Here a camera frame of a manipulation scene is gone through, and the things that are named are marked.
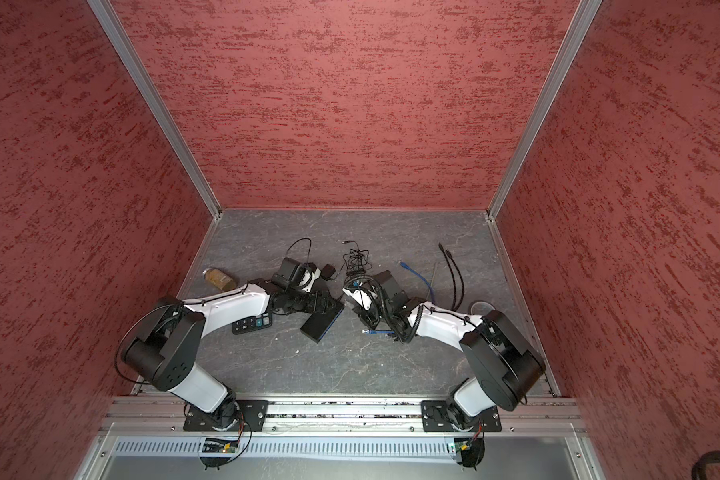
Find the black power adapter with cable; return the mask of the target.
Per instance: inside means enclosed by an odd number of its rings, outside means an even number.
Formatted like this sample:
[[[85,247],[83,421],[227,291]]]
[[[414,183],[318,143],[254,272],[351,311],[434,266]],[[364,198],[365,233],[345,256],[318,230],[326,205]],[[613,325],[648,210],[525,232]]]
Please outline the black power adapter with cable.
[[[349,251],[342,256],[343,268],[347,277],[365,275],[372,267],[369,250],[362,249],[355,240],[344,240],[349,245]]]

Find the black network switch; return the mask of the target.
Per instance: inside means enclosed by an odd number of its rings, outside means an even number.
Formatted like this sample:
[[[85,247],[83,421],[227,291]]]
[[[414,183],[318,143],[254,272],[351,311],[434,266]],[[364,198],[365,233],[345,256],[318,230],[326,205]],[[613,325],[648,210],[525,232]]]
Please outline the black network switch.
[[[310,340],[319,343],[344,310],[344,305],[331,297],[322,298],[314,312],[301,326],[300,331]]]

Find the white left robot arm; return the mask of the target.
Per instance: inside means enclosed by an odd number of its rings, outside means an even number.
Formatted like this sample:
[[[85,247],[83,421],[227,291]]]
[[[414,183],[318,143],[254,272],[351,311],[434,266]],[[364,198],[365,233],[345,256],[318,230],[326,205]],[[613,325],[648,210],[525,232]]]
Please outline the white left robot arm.
[[[245,414],[235,392],[197,360],[203,341],[219,330],[235,335],[266,330],[276,316],[305,313],[315,320],[341,311],[327,285],[335,272],[330,264],[320,268],[287,257],[269,279],[203,298],[167,296],[123,336],[115,369],[125,365],[139,383],[183,400],[189,419],[205,430],[240,430]]]

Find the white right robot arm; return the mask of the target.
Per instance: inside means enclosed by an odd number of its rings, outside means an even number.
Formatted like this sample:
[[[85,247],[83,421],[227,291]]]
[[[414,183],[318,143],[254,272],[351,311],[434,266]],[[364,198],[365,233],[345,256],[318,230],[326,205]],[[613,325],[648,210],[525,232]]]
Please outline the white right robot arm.
[[[498,310],[480,316],[438,307],[408,296],[388,271],[350,277],[342,291],[369,329],[385,323],[389,335],[403,344],[422,337],[462,352],[473,376],[452,391],[444,407],[458,431],[474,429],[495,407],[515,410],[545,374],[541,354]]]

